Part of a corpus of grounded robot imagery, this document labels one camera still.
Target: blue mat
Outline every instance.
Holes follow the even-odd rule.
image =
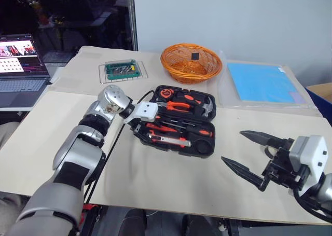
[[[228,63],[227,65],[241,100],[305,103],[279,66],[244,63]]]

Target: table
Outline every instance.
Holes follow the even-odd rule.
[[[139,99],[147,91],[154,90],[159,85],[177,86],[186,89],[194,89],[202,92],[207,92],[216,97],[218,100],[218,78],[212,78],[203,83],[195,85],[181,84],[175,81],[167,71],[164,70],[160,63],[160,54],[149,52],[128,51],[122,49],[106,49],[91,46],[81,47],[76,57],[72,58],[61,76],[61,78],[54,83],[51,90],[71,93],[82,93],[88,95],[98,95],[98,93],[107,85],[101,84],[99,81],[99,65],[105,64],[108,61],[136,59],[142,61],[147,69],[147,79],[137,79],[131,81],[115,82],[114,84],[123,88],[127,95],[133,99]],[[310,96],[301,84],[295,78],[293,72],[289,67],[284,66],[288,77],[291,79],[295,87],[299,90],[305,101],[312,107],[314,103]],[[322,115],[318,109],[293,109],[293,108],[259,108],[257,110],[265,110],[267,112],[300,114],[321,117]]]
[[[2,148],[0,190],[32,195],[52,175],[51,165],[57,150],[105,87],[99,83],[96,66],[116,58],[144,61],[148,79],[118,83],[136,100],[161,84],[216,95],[216,80],[192,86],[172,80],[162,70],[155,53],[83,47]],[[324,224],[304,211],[285,188],[271,183],[265,192],[260,192],[236,176],[220,158],[234,159],[258,175],[263,171],[267,157],[259,145],[241,136],[240,130],[294,139],[299,135],[320,134],[325,136],[332,152],[332,128],[326,119],[218,107],[212,122],[217,140],[214,154],[207,159],[144,146],[126,126],[91,202],[225,218]],[[116,116],[103,146],[106,153],[121,125],[122,120]],[[332,172],[331,158],[325,172]]]

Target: circuit board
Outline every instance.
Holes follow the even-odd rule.
[[[140,77],[141,72],[135,60],[108,62],[105,64],[107,79]]]

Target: black tool case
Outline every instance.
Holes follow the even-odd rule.
[[[216,116],[216,104],[212,95],[179,87],[158,86],[150,102],[187,105],[159,106],[154,122],[141,121],[133,128],[143,144],[165,151],[178,151],[185,156],[207,158],[213,153],[215,128],[210,121]]]

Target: black cable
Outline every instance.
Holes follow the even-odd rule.
[[[87,197],[88,192],[89,192],[89,190],[90,190],[90,188],[91,188],[91,184],[92,184],[92,183],[89,183],[88,188],[87,188],[87,190],[86,190],[85,193],[84,193],[84,198],[83,198],[83,200],[85,200],[85,198]]]
[[[332,211],[330,211],[329,209],[320,206],[320,210],[322,210],[322,212],[324,212],[325,214],[332,216]]]
[[[108,153],[108,155],[107,155],[107,157],[106,157],[105,163],[104,163],[104,165],[103,165],[103,167],[102,167],[102,169],[101,169],[101,171],[100,171],[100,174],[99,174],[98,178],[97,178],[97,179],[94,181],[94,183],[93,183],[93,186],[92,186],[91,192],[89,193],[89,197],[88,197],[86,203],[89,203],[89,202],[90,202],[91,197],[92,197],[92,194],[93,194],[93,192],[94,192],[94,189],[95,189],[95,187],[97,186],[97,183],[98,183],[99,177],[100,177],[101,173],[103,172],[104,167],[105,167],[105,165],[107,164],[107,161],[108,161],[108,159],[109,159],[109,157],[110,157],[110,155],[111,155],[111,153],[112,153],[112,151],[113,151],[113,149],[114,149],[116,143],[118,142],[118,139],[119,139],[119,137],[120,137],[120,135],[121,135],[121,132],[122,132],[122,130],[123,130],[124,127],[125,127],[125,124],[122,125],[122,127],[121,127],[121,129],[120,129],[120,131],[119,131],[119,133],[118,133],[118,135],[117,135],[117,137],[116,137],[116,139],[115,139],[115,141],[114,141],[114,143],[113,143],[113,145],[112,145],[112,148],[110,149],[110,151],[109,151],[109,153]]]
[[[266,146],[265,149],[264,149],[264,153],[265,155],[270,158],[270,159],[273,159],[274,155],[272,155],[269,151],[269,146]]]
[[[293,194],[294,194],[294,198],[295,200],[297,201],[297,203],[299,203],[299,205],[304,209],[306,210],[308,213],[312,214],[313,216],[321,219],[321,220],[324,220],[326,222],[329,222],[329,223],[332,223],[332,218],[329,218],[321,213],[318,213],[316,211],[314,211],[311,207],[309,207],[305,202],[304,200],[301,199],[300,195],[299,195],[299,190],[298,189],[294,189],[293,191]]]
[[[147,93],[144,94],[143,97],[140,98],[140,100],[137,102],[137,104],[140,103],[140,102],[141,102],[146,96],[148,96],[150,93],[155,94],[154,90],[150,90],[150,91],[148,91]],[[92,189],[91,189],[91,192],[89,193],[88,199],[86,200],[85,203],[89,203],[89,202],[90,202],[91,197],[92,197],[92,194],[93,194],[93,192],[94,192],[94,189],[95,189],[95,187],[97,186],[97,182],[98,182],[98,180],[99,180],[99,177],[100,177],[101,173],[103,172],[104,167],[106,166],[107,161],[108,161],[108,159],[109,159],[109,157],[110,157],[110,155],[111,155],[111,153],[112,153],[112,151],[113,151],[113,149],[114,149],[116,143],[118,142],[118,139],[119,139],[119,137],[120,137],[120,135],[121,135],[122,130],[123,130],[124,127],[125,127],[125,124],[122,125],[122,127],[121,127],[121,129],[120,129],[118,135],[116,136],[116,139],[115,139],[115,141],[114,141],[114,143],[113,143],[111,149],[110,149],[109,152],[108,152],[108,155],[107,155],[107,157],[106,157],[105,163],[104,163],[104,165],[103,165],[103,167],[102,167],[102,169],[101,169],[101,171],[100,171],[100,174],[99,174],[99,176],[97,177],[97,179],[94,181],[93,186],[92,186]],[[90,186],[91,186],[91,184],[89,184],[88,189],[86,190],[86,193],[84,194],[84,199],[85,199],[85,197],[86,197],[87,194],[88,194],[88,191],[89,191],[89,189],[90,189]]]
[[[148,96],[150,93],[153,93],[155,95],[154,90],[150,90],[147,93],[144,94],[143,97],[140,98],[140,100],[137,103],[140,103],[146,96]]]

